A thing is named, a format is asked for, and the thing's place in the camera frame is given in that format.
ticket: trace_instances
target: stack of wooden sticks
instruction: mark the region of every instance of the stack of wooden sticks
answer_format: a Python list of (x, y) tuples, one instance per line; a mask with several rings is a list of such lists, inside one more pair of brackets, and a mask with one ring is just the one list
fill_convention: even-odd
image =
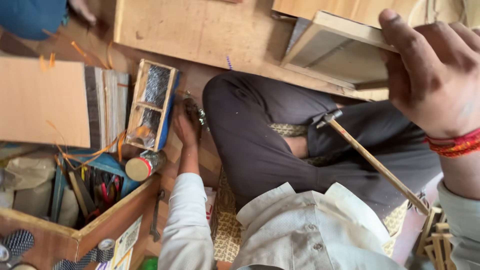
[(456, 270), (455, 264), (450, 259), (452, 237), (444, 211), (432, 207), (423, 226), (417, 255), (428, 256), (436, 270)]

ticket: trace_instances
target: shirt button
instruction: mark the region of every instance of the shirt button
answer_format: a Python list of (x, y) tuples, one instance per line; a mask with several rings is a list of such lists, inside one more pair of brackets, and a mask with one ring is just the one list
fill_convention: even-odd
[(323, 247), (324, 247), (324, 245), (322, 245), (322, 244), (314, 244), (313, 245), (313, 249), (318, 250), (318, 251), (322, 250)]

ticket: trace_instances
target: red thread bracelet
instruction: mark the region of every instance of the red thread bracelet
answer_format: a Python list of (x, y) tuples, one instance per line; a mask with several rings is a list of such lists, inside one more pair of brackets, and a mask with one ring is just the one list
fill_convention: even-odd
[(425, 136), (432, 151), (440, 156), (455, 158), (480, 150), (480, 128), (454, 139), (435, 139)]

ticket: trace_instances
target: patterned mat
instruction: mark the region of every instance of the patterned mat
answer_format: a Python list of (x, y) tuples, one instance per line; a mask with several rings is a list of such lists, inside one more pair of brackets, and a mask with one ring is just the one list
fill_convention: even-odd
[[(285, 137), (307, 133), (307, 127), (300, 125), (272, 124), (270, 127)], [(303, 161), (313, 166), (320, 166), (332, 158), (334, 157), (316, 157), (304, 159)], [(405, 201), (383, 220), (391, 236), (390, 241), (384, 244), (384, 250), (389, 257), (393, 253), (396, 237), (402, 229), (401, 225), (407, 213), (407, 202)], [(239, 252), (241, 244), (240, 223), (235, 218), (235, 195), (228, 185), (227, 176), (222, 168), (214, 212), (210, 223), (215, 248), (215, 260), (233, 262)]]

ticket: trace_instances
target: hand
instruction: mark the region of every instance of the hand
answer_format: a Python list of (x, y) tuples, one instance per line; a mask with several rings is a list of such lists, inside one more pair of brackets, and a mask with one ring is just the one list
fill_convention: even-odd
[(480, 127), (480, 36), (461, 24), (412, 29), (393, 10), (379, 17), (390, 100), (433, 138), (463, 136)]
[(88, 9), (88, 5), (85, 0), (68, 0), (68, 3), (73, 8), (73, 10), (83, 16), (90, 23), (91, 26), (94, 26), (96, 24), (96, 17)]
[(183, 147), (198, 147), (201, 125), (198, 119), (194, 101), (188, 98), (173, 108), (173, 130), (177, 134)]

